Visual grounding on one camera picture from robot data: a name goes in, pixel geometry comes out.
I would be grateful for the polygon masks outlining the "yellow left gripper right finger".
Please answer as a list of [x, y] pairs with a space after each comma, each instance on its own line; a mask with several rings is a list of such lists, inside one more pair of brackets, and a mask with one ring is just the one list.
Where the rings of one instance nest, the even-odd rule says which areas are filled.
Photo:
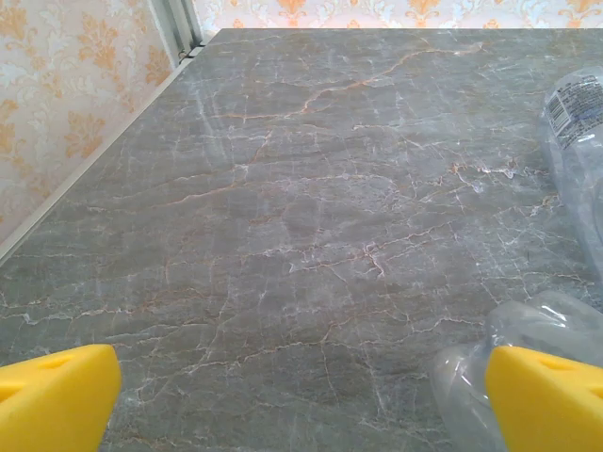
[[510, 451], [602, 449], [602, 369], [522, 347], [496, 347], [487, 395]]

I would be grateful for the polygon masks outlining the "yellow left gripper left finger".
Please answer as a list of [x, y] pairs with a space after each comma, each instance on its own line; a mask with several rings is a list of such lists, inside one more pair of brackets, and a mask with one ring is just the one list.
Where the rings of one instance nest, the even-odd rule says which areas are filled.
[[121, 390], [111, 345], [86, 345], [1, 368], [3, 451], [96, 451]]

